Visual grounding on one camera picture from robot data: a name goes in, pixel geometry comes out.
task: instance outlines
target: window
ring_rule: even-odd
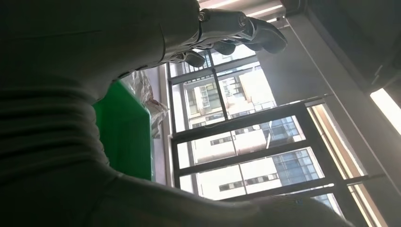
[[[247,180],[245,180],[245,184],[252,185],[252,184],[256,184],[256,183],[263,183],[263,182],[267,182],[267,181],[277,180],[278,178],[279,177],[277,176],[277,174],[269,174],[269,175],[264,175],[264,176],[247,179]],[[222,192],[222,191],[227,191],[230,189],[239,188],[239,187],[243,187],[243,186],[244,186],[244,184],[242,181],[237,181],[234,183],[227,183],[224,185],[220,185],[219,189]]]
[[[221,143],[227,143],[227,142],[230,142],[230,141],[232,141],[231,136],[227,136],[227,137],[224,137],[224,138],[221,138],[221,139],[218,139],[218,140],[212,140],[210,142],[210,144],[213,146],[213,145],[217,145],[217,144],[221,144]]]
[[[242,111],[242,112],[239,112],[239,113],[236,113],[236,114],[232,114],[231,115],[231,118],[236,118],[236,117],[240,117],[240,116],[245,116],[245,115],[248,115],[248,114],[250,114],[251,113],[251,111],[249,111],[249,110],[247,110],[247,111]]]
[[[178,156],[173,158],[176,187],[212,200],[313,198],[340,215],[344,212],[356,226],[365,226],[364,217],[373,208],[359,210],[364,199],[352,199],[356,184],[365,179],[363,168],[350,155],[338,158],[352,149],[324,146],[340,141],[326,137],[338,127],[319,128],[330,119],[309,115],[317,107],[308,109],[310,101],[276,108],[255,53],[245,46],[231,56],[205,53],[207,61],[198,69],[184,64],[182,73],[172,75],[177,69],[167,65],[174,107],[172,152]],[[205,125],[212,126],[189,130]],[[344,161],[348,168],[341,167]],[[347,180],[339,179],[338,172]]]
[[[239,45],[235,48],[235,51],[230,56],[222,55],[214,50],[212,50],[212,59],[215,65],[219,65],[232,60],[237,60],[245,57],[255,55],[255,51],[250,50],[245,45]]]
[[[215,115],[206,117],[206,120],[207,120],[207,121],[212,121],[212,120],[214,120],[214,119],[219,119],[219,118],[224,118],[224,115],[223,115],[222,113],[215,114]]]
[[[234,132],[236,135],[239,135],[239,134],[247,133],[247,132],[254,131],[254,130],[255,129],[253,128],[253,126],[250,126],[250,127],[244,128],[244,129],[235,130]]]
[[[193,124],[192,128],[194,129],[194,128],[198,128],[198,127],[205,126],[205,125],[206,125],[206,122],[200,122],[200,123]]]

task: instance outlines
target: ceiling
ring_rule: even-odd
[[[262,20],[282,18],[286,12],[280,0],[199,0],[198,2],[201,8],[243,11],[251,17]]]

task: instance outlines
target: building window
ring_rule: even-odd
[[[196,123],[196,124],[192,125],[192,128],[194,129],[194,128],[202,127],[202,126],[205,126],[205,125],[206,125],[206,122]]]
[[[267,181],[277,180],[278,178],[279,178],[279,176],[277,175],[277,173],[274,173],[274,174],[254,177],[251,179],[246,179],[244,181],[245,181],[245,185],[253,185],[253,184],[257,184],[257,183],[263,183],[263,182],[267,182]],[[227,184],[220,185],[219,189],[221,192],[223,192],[223,191],[228,191],[228,190],[234,189],[234,188],[240,188],[243,186],[244,186],[244,184],[242,181],[237,181],[234,183],[227,183]]]
[[[236,113],[236,114],[232,114],[231,115],[231,118],[236,118],[236,117],[240,117],[240,116],[245,116],[245,115],[248,115],[248,114],[250,114],[251,113],[251,111],[249,111],[249,110],[247,110],[247,111],[242,111],[242,112],[239,112],[239,113]]]
[[[273,162],[283,186],[319,178],[306,149],[274,156]]]
[[[224,137],[224,138],[221,138],[221,139],[218,139],[218,140],[212,140],[211,142],[210,142],[210,145],[217,145],[217,144],[221,144],[221,143],[227,143],[227,142],[230,142],[230,141],[232,141],[232,139],[231,139],[231,136],[227,136],[227,137]]]
[[[208,121],[212,121],[214,119],[219,119],[219,118],[222,118],[222,117],[224,118],[224,115],[222,113],[219,113],[219,114],[215,114],[215,115],[212,115],[212,116],[208,116],[205,119],[208,122]]]
[[[247,133],[247,132],[251,132],[251,131],[255,131],[253,126],[249,126],[247,128],[244,128],[244,129],[238,129],[238,130],[235,130],[234,132],[235,132],[236,135],[239,135],[239,134],[243,134],[243,133]]]

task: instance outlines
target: wall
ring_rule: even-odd
[[[288,40],[283,52],[257,54],[277,105],[330,93],[291,28],[282,28],[281,32]]]

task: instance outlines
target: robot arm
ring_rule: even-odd
[[[271,24],[242,12],[203,9],[195,0],[2,1],[0,70],[73,80],[102,98],[134,70],[168,61],[203,65],[194,48],[231,54],[235,44],[278,52]]]
[[[287,40],[275,26],[247,17],[243,12],[203,9],[199,12],[199,22],[199,39],[188,48],[213,48],[220,54],[230,55],[236,44],[241,43],[254,51],[265,49],[271,53],[280,52],[287,45]],[[186,61],[194,67],[205,62],[202,56],[192,51],[177,53],[169,61]]]

